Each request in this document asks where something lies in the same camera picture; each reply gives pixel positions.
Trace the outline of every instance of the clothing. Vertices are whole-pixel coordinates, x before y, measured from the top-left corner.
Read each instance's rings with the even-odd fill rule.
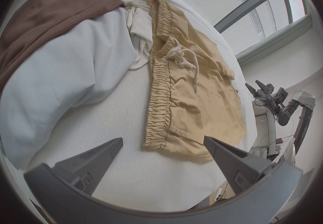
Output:
[[[0,136],[16,168],[28,165],[69,108],[103,100],[134,63],[125,14],[117,8],[82,21],[13,73],[0,101]]]
[[[137,69],[149,62],[152,47],[151,9],[146,0],[122,0],[127,11],[127,26],[132,39],[138,40],[138,57],[130,69]]]
[[[166,0],[147,3],[153,13],[153,46],[151,98],[143,146],[189,159],[212,160],[203,145],[204,135],[230,145],[236,145],[246,135],[240,99],[231,83],[234,72],[216,44],[194,29],[181,10]],[[185,68],[168,58],[178,46],[177,41],[184,59],[194,66],[192,52],[195,54],[197,74],[196,67]]]
[[[85,19],[123,5],[121,0],[28,0],[0,38],[0,92],[14,71],[42,45]]]

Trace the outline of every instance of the light blue cloth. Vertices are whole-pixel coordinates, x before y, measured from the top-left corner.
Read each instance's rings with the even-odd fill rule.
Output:
[[[24,169],[71,107],[97,103],[134,63],[126,9],[81,22],[39,48],[11,76],[0,101],[7,158]]]

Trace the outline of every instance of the white power outlet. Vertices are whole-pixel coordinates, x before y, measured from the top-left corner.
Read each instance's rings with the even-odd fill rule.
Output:
[[[219,200],[221,197],[220,197],[220,194],[222,192],[222,188],[219,188],[217,191],[216,191],[216,196],[214,197],[214,201],[217,201]]]

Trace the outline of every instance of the bed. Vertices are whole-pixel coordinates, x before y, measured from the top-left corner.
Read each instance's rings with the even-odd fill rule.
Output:
[[[168,1],[183,10],[192,25],[217,44],[235,72],[233,84],[239,91],[247,128],[247,135],[236,147],[249,151],[257,137],[256,121],[250,94],[232,49],[212,25],[182,0]],[[58,161],[123,137],[123,148],[93,197],[134,210],[166,212],[187,210],[215,192],[225,177],[214,161],[191,162],[142,147],[150,98],[149,72],[149,64],[128,70],[102,102],[69,109],[27,170],[42,162],[53,167]]]

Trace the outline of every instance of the drawstring knot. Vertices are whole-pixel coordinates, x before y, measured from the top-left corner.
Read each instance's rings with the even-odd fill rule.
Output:
[[[195,87],[195,93],[197,93],[197,82],[199,81],[199,64],[197,62],[196,55],[193,51],[189,49],[182,49],[180,43],[176,38],[173,38],[176,46],[171,48],[169,52],[162,57],[163,60],[173,58],[174,63],[178,66],[182,66],[184,68],[188,69],[193,69],[195,68],[195,73],[194,73],[194,87]],[[184,52],[188,52],[192,57],[193,57],[193,63],[190,63],[184,58]]]

